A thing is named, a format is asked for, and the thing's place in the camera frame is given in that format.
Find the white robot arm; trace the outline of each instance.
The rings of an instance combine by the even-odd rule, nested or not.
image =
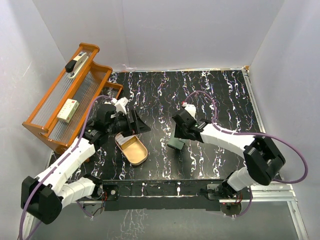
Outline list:
[[[96,118],[85,126],[84,135],[76,138],[72,145],[49,168],[35,178],[28,176],[22,182],[21,207],[24,208],[31,192],[41,182],[36,194],[27,206],[27,212],[45,224],[52,223],[61,210],[70,203],[83,197],[101,196],[99,189],[102,181],[90,174],[86,174],[78,181],[67,183],[67,180],[91,157],[108,139],[110,134],[121,133],[124,137],[150,131],[137,112],[130,111],[133,121],[127,115],[124,97],[106,102],[98,110]]]
[[[175,138],[217,145],[245,160],[246,166],[232,172],[214,190],[216,195],[232,198],[243,188],[255,183],[267,186],[286,163],[271,138],[235,135],[235,131],[217,127],[211,121],[205,119],[197,121],[194,105],[184,103],[182,106],[184,109],[172,117],[176,123]]]

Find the orange wooden rack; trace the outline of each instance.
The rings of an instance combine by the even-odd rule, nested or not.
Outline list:
[[[80,52],[86,52],[89,58],[77,76],[69,79],[68,73],[63,69],[29,118],[22,123],[56,153],[64,153],[73,143],[85,121],[90,103],[104,87],[117,89],[116,99],[123,89],[121,84],[108,81],[112,73],[111,67],[93,61],[99,50],[97,45],[80,43],[71,60]],[[67,99],[79,102],[69,123],[57,118]]]

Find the gray floor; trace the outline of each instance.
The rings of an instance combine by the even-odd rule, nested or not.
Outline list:
[[[94,220],[76,205],[52,224],[42,224],[33,240],[297,240],[287,202],[253,202],[235,220],[204,210],[123,210]]]

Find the black marble table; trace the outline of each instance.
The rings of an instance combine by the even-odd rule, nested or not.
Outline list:
[[[241,132],[259,132],[241,70],[163,71],[113,73],[111,82],[123,85],[120,97],[127,97],[127,109],[135,108],[151,131],[139,136],[148,149],[147,160],[132,166],[116,147],[114,136],[108,138],[90,162],[85,162],[71,177],[76,181],[86,173],[102,180],[195,180],[226,178],[244,166],[244,160],[221,147],[187,141],[182,150],[167,147],[174,129],[171,116],[182,101],[196,90],[206,91],[216,102],[218,124]],[[114,96],[106,88],[102,92]],[[188,101],[197,109],[197,118],[211,119],[213,106],[204,95]],[[98,101],[91,114],[102,101]]]

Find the white wall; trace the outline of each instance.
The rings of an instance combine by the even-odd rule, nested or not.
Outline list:
[[[64,59],[100,46],[116,71],[250,65],[283,0],[33,0]]]
[[[21,183],[43,171],[51,153],[22,122],[66,62],[31,0],[1,0],[0,16],[0,239],[11,240],[19,232]]]
[[[309,175],[294,185],[312,240],[320,239],[320,2],[287,0],[250,67],[250,78],[266,130],[297,146]],[[303,174],[301,161],[283,149],[287,180]]]

